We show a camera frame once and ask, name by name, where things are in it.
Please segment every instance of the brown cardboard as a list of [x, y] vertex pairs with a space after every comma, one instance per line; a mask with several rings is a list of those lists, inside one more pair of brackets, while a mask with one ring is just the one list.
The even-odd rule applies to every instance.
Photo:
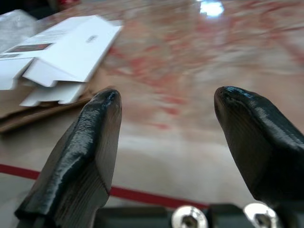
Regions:
[[[110, 86], [110, 82], [105, 77], [105, 71], [99, 67], [91, 80], [87, 83], [87, 87], [79, 97], [79, 99], [68, 105], [60, 105], [56, 102], [45, 102], [41, 103], [36, 107], [22, 107], [18, 105], [12, 105], [9, 110], [6, 112], [6, 115], [2, 115], [0, 118], [0, 133], [5, 133], [10, 130], [16, 129], [18, 127], [27, 125], [34, 121], [37, 121], [42, 118], [63, 112], [68, 109], [72, 109], [79, 106], [84, 106], [96, 93], [105, 87]], [[20, 90], [12, 90], [15, 92], [14, 99], [10, 99], [12, 104], [16, 104], [17, 100], [21, 99], [22, 96], [29, 91], [29, 88], [21, 88]]]

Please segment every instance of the marble surface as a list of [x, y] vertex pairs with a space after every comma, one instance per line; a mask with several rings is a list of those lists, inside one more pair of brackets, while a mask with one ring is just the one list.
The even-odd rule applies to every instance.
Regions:
[[[98, 69], [104, 85], [122, 94], [113, 185], [205, 203], [252, 202], [214, 113], [220, 86], [266, 96], [304, 132], [304, 2], [221, 4], [222, 14], [208, 16], [202, 1], [112, 0], [43, 19], [46, 27], [94, 14], [123, 21]], [[0, 162], [41, 170], [78, 112], [2, 136]]]

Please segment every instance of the black clamp jaw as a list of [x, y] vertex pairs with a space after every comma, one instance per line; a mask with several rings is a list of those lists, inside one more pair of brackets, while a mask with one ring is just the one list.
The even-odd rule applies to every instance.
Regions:
[[16, 210], [18, 228], [304, 228], [304, 136], [266, 98], [221, 87], [215, 113], [230, 152], [261, 204], [103, 208], [114, 172], [122, 118], [114, 89], [97, 94], [58, 141]]

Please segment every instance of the red stripe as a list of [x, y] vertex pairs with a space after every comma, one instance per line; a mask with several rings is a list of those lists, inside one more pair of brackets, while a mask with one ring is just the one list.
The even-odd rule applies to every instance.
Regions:
[[[38, 171], [23, 169], [19, 167], [2, 165], [0, 164], [0, 173], [19, 176], [28, 179], [37, 179], [39, 176]], [[112, 186], [111, 195], [126, 200], [133, 200], [141, 203], [149, 203], [154, 205], [160, 205], [169, 208], [177, 208], [182, 205], [193, 205], [197, 208], [207, 208], [206, 204], [196, 203], [186, 199], [170, 198], [161, 195], [150, 194], [142, 191], [123, 189]]]

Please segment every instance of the silver bolt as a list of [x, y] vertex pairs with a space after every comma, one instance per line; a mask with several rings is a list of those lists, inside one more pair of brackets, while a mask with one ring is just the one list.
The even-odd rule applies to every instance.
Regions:
[[204, 213], [193, 206], [177, 208], [171, 218], [172, 228], [208, 228]]
[[263, 203], [250, 203], [243, 209], [247, 219], [255, 228], [282, 228], [282, 223], [274, 210]]

